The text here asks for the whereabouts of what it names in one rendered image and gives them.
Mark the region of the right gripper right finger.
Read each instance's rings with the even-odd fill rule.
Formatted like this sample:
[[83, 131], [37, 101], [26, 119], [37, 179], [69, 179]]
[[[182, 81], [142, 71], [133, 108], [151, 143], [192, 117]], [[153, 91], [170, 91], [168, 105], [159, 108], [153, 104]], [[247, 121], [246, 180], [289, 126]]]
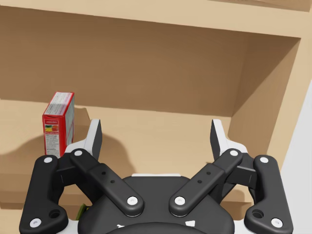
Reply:
[[184, 217], [207, 196], [220, 203], [236, 185], [243, 185], [254, 202], [243, 220], [248, 231], [292, 233], [293, 222], [276, 159], [268, 155], [252, 158], [243, 144], [227, 139], [219, 119], [212, 120], [210, 143], [213, 163], [171, 196], [171, 214]]

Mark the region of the red and white carton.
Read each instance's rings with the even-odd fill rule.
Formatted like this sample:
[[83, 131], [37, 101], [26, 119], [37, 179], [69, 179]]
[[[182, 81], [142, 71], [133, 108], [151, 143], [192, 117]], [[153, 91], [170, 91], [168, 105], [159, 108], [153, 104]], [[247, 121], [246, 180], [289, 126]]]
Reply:
[[75, 93], [55, 92], [42, 115], [46, 155], [58, 158], [74, 138]]

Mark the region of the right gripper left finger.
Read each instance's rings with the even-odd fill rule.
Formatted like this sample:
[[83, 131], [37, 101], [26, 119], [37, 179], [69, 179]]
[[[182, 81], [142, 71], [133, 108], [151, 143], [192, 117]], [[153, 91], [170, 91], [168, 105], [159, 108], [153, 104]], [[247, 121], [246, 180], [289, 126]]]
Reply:
[[140, 215], [143, 198], [106, 164], [98, 161], [102, 144], [99, 119], [90, 123], [86, 139], [70, 144], [65, 155], [39, 157], [34, 164], [19, 224], [20, 233], [59, 233], [69, 218], [59, 206], [64, 187], [76, 184], [95, 203], [108, 197], [129, 217]]

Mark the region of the pale wooden shelf unit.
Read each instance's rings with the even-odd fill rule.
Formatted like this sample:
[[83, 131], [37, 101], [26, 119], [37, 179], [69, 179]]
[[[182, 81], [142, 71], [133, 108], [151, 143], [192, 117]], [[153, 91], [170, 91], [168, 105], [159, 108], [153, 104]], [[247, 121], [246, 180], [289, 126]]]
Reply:
[[0, 0], [0, 205], [21, 209], [42, 114], [75, 93], [75, 136], [103, 130], [121, 177], [192, 177], [211, 121], [285, 161], [312, 79], [312, 0]]

